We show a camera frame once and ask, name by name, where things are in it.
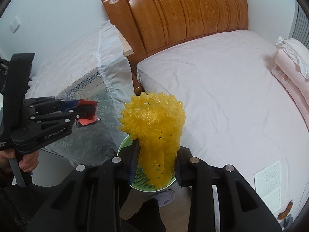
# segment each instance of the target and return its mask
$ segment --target white lace cloth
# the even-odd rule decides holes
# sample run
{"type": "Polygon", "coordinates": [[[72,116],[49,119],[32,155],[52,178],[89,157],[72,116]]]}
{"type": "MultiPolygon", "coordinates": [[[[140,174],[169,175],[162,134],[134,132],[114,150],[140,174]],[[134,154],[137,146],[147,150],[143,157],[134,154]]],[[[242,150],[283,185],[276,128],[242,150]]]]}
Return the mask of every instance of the white lace cloth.
{"type": "Polygon", "coordinates": [[[47,62],[29,82],[26,98],[56,96],[98,101],[98,124],[73,128],[72,134],[45,148],[76,166],[97,166],[113,156],[127,134],[118,118],[134,94],[129,62],[118,32],[109,21],[73,41],[47,62]]]}

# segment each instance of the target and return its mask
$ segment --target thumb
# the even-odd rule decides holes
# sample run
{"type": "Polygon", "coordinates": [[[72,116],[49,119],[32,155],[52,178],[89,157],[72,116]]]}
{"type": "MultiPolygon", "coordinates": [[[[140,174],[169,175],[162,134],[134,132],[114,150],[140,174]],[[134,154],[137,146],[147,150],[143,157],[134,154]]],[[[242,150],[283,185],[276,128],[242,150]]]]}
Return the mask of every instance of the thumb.
{"type": "Polygon", "coordinates": [[[4,157],[6,159],[13,159],[15,157],[15,151],[14,148],[9,148],[3,151],[4,157]]]}

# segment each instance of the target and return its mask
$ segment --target white bed sheet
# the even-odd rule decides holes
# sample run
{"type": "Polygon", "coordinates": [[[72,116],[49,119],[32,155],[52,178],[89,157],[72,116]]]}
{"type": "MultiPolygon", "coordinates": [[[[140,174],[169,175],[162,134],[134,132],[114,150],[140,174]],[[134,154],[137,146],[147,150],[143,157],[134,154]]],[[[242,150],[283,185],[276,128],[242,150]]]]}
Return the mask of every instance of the white bed sheet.
{"type": "Polygon", "coordinates": [[[181,145],[209,165],[234,165],[254,188],[253,174],[280,161],[281,209],[295,217],[308,198],[309,134],[296,105],[271,74],[276,54],[245,30],[189,41],[141,61],[146,92],[184,103],[181,145]]]}

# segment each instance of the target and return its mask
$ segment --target white pillowcase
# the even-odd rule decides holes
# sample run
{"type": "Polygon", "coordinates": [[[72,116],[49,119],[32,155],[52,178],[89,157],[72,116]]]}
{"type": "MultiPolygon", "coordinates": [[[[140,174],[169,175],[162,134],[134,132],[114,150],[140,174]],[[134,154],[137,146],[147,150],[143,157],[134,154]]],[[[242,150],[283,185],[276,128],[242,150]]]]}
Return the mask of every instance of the white pillowcase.
{"type": "Polygon", "coordinates": [[[300,41],[279,37],[276,46],[283,49],[289,58],[299,66],[301,74],[305,79],[309,79],[309,50],[300,41]]]}

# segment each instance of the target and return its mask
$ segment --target silver bolt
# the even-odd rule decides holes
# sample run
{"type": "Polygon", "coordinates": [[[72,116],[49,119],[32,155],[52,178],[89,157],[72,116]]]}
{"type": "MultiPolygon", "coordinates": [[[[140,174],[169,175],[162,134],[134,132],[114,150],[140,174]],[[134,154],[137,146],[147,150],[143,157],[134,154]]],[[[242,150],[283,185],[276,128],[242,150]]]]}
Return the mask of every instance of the silver bolt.
{"type": "Polygon", "coordinates": [[[190,158],[190,162],[191,163],[194,163],[194,164],[196,164],[196,163],[198,163],[200,160],[197,158],[197,157],[192,157],[192,158],[190,158]]]}
{"type": "Polygon", "coordinates": [[[233,172],[235,168],[232,165],[226,165],[225,169],[229,172],[233,172]]]}
{"type": "Polygon", "coordinates": [[[81,172],[81,171],[84,171],[84,170],[85,170],[85,166],[84,166],[84,165],[78,165],[78,166],[76,167],[76,171],[81,172]]]}
{"type": "Polygon", "coordinates": [[[114,157],[112,158],[112,162],[113,163],[119,163],[121,161],[121,158],[120,157],[114,157]]]}

